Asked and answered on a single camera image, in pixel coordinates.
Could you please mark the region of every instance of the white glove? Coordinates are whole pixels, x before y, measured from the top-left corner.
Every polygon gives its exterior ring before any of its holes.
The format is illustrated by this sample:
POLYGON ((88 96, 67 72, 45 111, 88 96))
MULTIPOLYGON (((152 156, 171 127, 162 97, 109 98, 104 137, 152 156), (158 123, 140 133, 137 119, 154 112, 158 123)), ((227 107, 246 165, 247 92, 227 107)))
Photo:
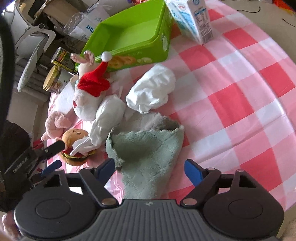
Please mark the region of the white glove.
POLYGON ((75 141, 72 147, 73 151, 71 151, 70 156, 74 156, 77 152, 84 156, 87 156, 88 152, 99 148, 91 143, 90 137, 84 137, 75 141))
POLYGON ((168 94, 175 88, 174 73, 161 64, 155 65, 146 72, 131 88, 126 96, 128 107, 147 113, 150 109, 157 109, 168 101, 168 94))
POLYGON ((111 129, 121 122, 125 109, 125 103, 117 95, 103 99, 89 133, 93 145, 100 146, 106 141, 111 129))

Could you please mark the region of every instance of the gray fuzzy cloth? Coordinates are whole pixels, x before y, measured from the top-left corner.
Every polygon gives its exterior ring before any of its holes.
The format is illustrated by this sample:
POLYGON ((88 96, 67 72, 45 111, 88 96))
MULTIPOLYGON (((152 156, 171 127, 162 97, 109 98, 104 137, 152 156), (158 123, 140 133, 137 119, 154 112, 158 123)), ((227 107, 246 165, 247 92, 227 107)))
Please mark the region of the gray fuzzy cloth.
POLYGON ((159 113, 135 112, 114 127, 106 151, 123 174, 126 199, 158 199, 182 148, 184 127, 159 113))

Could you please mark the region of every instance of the ribbed gray panel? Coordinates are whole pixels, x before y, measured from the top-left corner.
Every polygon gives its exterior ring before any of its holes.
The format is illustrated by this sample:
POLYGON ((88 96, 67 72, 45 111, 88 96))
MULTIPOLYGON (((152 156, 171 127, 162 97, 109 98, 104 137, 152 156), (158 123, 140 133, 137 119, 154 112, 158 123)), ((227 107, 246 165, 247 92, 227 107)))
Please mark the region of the ribbed gray panel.
MULTIPOLYGON (((199 212, 174 200, 125 200, 105 209, 94 224, 68 241, 230 241, 207 226, 199 212)), ((272 237, 265 241, 276 241, 272 237)))

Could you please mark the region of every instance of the green plastic box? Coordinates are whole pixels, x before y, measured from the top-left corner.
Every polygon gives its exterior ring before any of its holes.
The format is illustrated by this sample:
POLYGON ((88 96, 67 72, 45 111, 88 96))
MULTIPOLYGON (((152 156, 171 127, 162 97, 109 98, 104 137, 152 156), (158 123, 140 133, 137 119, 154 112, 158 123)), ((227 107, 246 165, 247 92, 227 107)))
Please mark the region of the green plastic box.
POLYGON ((168 57, 172 16, 163 0, 128 8, 101 22, 87 41, 85 50, 92 51, 96 62, 101 54, 113 54, 108 72, 165 61, 168 57))

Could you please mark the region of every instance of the santa hat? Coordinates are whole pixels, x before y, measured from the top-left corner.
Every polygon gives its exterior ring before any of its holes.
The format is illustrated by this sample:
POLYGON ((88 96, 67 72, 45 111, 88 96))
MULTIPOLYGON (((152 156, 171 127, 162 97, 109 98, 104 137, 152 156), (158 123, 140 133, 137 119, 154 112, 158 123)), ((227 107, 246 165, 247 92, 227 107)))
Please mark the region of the santa hat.
POLYGON ((112 59, 110 52, 102 53, 102 62, 92 72, 85 73, 77 85, 78 89, 84 90, 94 97, 100 96, 102 91, 109 89, 110 83, 103 78, 103 74, 107 70, 108 62, 112 59))

